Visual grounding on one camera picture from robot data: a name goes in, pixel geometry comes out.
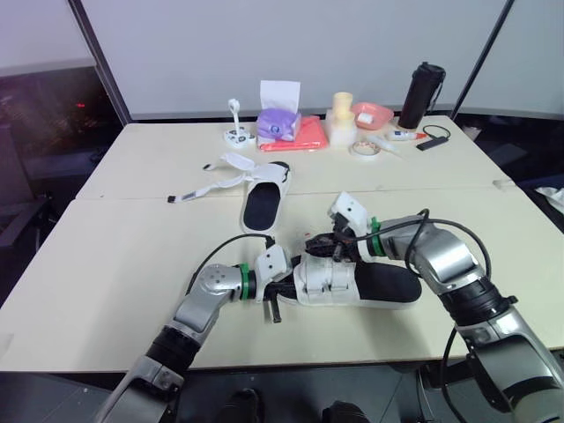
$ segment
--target green ring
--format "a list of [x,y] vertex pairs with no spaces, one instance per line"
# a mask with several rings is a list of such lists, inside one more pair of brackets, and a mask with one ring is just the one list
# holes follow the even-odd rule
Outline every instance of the green ring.
[[241,299],[247,300],[249,298],[249,264],[241,263],[239,264],[239,269],[241,270]]
[[[376,218],[372,218],[372,233],[378,232],[379,230],[380,230],[380,222],[378,222]],[[370,241],[372,241],[372,248],[374,249],[376,255],[380,257],[385,256],[384,250],[382,248],[382,244],[380,243],[380,237],[373,236],[370,238]]]

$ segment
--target black shoe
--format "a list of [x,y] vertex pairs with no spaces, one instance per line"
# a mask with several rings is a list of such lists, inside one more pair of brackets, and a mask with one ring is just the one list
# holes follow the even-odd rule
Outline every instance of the black shoe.
[[355,404],[335,401],[323,410],[322,423],[370,423],[370,420]]
[[235,392],[223,406],[215,423],[263,423],[263,402],[255,390]]

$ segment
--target black insole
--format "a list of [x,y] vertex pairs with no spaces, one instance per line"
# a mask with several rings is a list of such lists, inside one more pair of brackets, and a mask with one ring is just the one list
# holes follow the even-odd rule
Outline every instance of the black insole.
[[403,267],[360,262],[354,279],[361,300],[413,302],[421,296],[419,279]]
[[243,213],[245,226],[254,231],[265,231],[274,224],[280,204],[280,191],[274,182],[261,182],[249,192]]

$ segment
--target black floor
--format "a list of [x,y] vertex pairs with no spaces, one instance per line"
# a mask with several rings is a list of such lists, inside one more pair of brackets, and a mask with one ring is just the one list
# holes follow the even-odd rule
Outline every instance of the black floor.
[[[439,391],[426,390],[423,396],[413,371],[402,373],[385,365],[196,372],[188,376],[176,421],[212,422],[227,399],[244,388],[260,392],[266,423],[317,423],[322,409],[335,400],[356,404],[373,423],[415,422],[422,417],[455,421]],[[450,390],[453,402],[469,422],[511,421],[489,406],[474,381],[460,382]],[[0,374],[0,423],[92,421],[108,394],[107,390],[52,375]]]

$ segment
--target yellow cup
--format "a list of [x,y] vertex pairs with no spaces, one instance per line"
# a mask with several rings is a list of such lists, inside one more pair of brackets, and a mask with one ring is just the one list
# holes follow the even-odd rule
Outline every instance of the yellow cup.
[[333,94],[333,115],[337,119],[346,119],[353,105],[353,95],[351,93]]

